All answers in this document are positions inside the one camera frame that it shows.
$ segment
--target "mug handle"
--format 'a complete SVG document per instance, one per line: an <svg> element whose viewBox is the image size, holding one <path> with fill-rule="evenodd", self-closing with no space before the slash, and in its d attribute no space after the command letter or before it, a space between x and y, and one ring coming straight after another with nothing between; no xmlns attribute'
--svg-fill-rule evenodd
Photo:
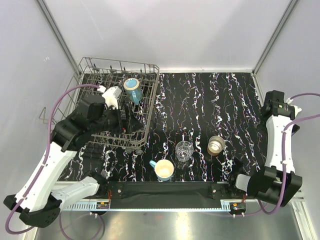
<svg viewBox="0 0 320 240"><path fill-rule="evenodd" d="M131 94L132 94L132 98L133 98L134 104L135 104L135 105L139 105L139 101L138 101L138 99L137 99L136 92L135 92L135 91L132 91Z"/></svg>
<svg viewBox="0 0 320 240"><path fill-rule="evenodd" d="M151 165L153 168L156 167L156 164L157 164L157 163L156 163L155 161L152 161L152 160L151 160L149 163L150 163L150 165Z"/></svg>

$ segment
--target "cup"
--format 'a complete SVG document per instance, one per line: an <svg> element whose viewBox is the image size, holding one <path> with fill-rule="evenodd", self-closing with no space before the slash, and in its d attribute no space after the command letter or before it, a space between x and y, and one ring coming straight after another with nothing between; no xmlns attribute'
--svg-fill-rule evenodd
<svg viewBox="0 0 320 240"><path fill-rule="evenodd" d="M155 174L159 180L168 181L174 174L174 165L169 160L162 159L158 162L151 160L149 163L154 168Z"/></svg>
<svg viewBox="0 0 320 240"><path fill-rule="evenodd" d="M175 147L175 157L180 161L185 163L188 161L192 154L194 153L194 147L192 143L188 141L181 141Z"/></svg>
<svg viewBox="0 0 320 240"><path fill-rule="evenodd" d="M125 80L123 87L130 101L138 105L142 99L140 81L136 78L128 78Z"/></svg>
<svg viewBox="0 0 320 240"><path fill-rule="evenodd" d="M207 151L212 156L217 156L226 147L225 140L220 136L212 136L209 139Z"/></svg>

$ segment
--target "blue mug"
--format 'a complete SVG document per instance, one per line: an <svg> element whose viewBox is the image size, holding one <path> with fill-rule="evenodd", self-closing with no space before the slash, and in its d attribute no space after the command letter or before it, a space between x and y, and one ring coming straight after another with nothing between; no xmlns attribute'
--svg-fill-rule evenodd
<svg viewBox="0 0 320 240"><path fill-rule="evenodd" d="M130 101L136 105L139 105L139 102L142 99L142 91L139 80L136 78L128 78L125 80L123 87Z"/></svg>
<svg viewBox="0 0 320 240"><path fill-rule="evenodd" d="M175 167L169 160L162 159L158 162L151 160L149 163L154 168L155 174L159 180L168 181L174 174Z"/></svg>

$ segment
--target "marble pattern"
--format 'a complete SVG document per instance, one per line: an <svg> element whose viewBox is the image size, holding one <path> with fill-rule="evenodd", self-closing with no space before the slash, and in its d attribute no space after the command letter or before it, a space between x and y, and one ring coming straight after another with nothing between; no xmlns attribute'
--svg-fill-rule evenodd
<svg viewBox="0 0 320 240"><path fill-rule="evenodd" d="M150 160L168 159L175 166L171 181L226 181L233 158L253 174L266 160L267 136L259 121L258 94L250 73L162 73L159 94L143 154L88 143L68 164L60 181L79 181L88 171L107 171L109 181L157 181ZM207 152L209 138L219 135L226 148ZM175 159L175 146L193 143L189 161Z"/></svg>

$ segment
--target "dish rack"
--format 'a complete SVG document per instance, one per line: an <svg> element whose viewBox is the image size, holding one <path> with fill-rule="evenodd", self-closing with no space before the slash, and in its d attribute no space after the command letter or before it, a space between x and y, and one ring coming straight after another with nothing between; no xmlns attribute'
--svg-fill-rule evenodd
<svg viewBox="0 0 320 240"><path fill-rule="evenodd" d="M125 114L123 104L129 103L134 116L143 124L143 129L132 134L110 134L107 131L93 134L90 143L120 147L127 153L141 155L142 147L148 138L151 117L154 109L157 86L159 82L159 67L155 64L83 57L78 65L79 71L72 76L67 89L81 84L103 85L106 89L118 86L121 94L118 105L121 115ZM127 78L136 78L140 81L143 97L139 105L129 102L123 84ZM53 115L53 124L63 120L70 114L79 103L79 100L90 94L99 94L96 88L84 87L70 93L65 97Z"/></svg>

